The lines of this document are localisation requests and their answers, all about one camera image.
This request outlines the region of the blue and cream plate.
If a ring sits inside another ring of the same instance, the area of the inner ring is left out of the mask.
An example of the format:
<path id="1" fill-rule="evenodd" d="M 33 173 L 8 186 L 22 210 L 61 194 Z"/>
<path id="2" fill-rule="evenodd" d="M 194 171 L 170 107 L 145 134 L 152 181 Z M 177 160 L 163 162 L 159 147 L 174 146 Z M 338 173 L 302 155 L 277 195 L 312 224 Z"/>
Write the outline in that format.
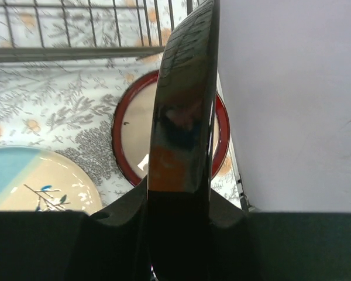
<path id="1" fill-rule="evenodd" d="M 0 211 L 82 211 L 103 208 L 90 177 L 56 152 L 0 147 Z"/>

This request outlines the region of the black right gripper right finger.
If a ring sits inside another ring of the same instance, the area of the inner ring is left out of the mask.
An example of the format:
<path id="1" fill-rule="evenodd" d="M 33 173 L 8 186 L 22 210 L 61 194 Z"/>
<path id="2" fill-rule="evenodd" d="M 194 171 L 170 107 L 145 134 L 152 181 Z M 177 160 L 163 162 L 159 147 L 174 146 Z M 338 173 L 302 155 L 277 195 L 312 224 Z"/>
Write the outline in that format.
<path id="1" fill-rule="evenodd" d="M 351 280 L 351 214 L 244 212 L 211 193 L 212 280 Z"/>

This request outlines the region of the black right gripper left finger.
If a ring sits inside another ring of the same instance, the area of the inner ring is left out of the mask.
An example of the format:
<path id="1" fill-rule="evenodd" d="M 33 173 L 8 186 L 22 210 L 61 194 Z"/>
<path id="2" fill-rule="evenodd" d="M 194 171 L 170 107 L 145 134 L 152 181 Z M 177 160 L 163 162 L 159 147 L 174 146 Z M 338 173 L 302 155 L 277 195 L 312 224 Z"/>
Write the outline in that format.
<path id="1" fill-rule="evenodd" d="M 0 212 L 0 280 L 148 280 L 146 189 L 93 215 Z"/>

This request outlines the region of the brown rimmed cream plate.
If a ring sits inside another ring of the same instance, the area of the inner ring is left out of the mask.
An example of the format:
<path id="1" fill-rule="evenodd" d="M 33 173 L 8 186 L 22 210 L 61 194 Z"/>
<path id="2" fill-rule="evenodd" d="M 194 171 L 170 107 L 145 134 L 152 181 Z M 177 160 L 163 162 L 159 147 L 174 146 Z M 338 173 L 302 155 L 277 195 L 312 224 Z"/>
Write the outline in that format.
<path id="1" fill-rule="evenodd" d="M 149 249 L 158 280 L 208 280 L 219 2 L 171 33 L 159 70 L 147 173 Z"/>

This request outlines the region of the red rimmed black plate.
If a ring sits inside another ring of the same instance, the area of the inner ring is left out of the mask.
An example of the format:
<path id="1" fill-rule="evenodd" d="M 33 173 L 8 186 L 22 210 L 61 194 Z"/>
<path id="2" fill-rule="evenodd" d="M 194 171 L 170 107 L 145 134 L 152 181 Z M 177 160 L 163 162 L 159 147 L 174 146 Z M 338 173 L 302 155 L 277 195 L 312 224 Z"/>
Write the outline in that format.
<path id="1" fill-rule="evenodd" d="M 118 103 L 112 123 L 112 149 L 123 176 L 133 186 L 147 175 L 150 131 L 159 72 L 151 71 L 132 83 Z M 216 96 L 212 175 L 224 176 L 232 161 L 228 156 L 230 124 L 220 95 Z"/>

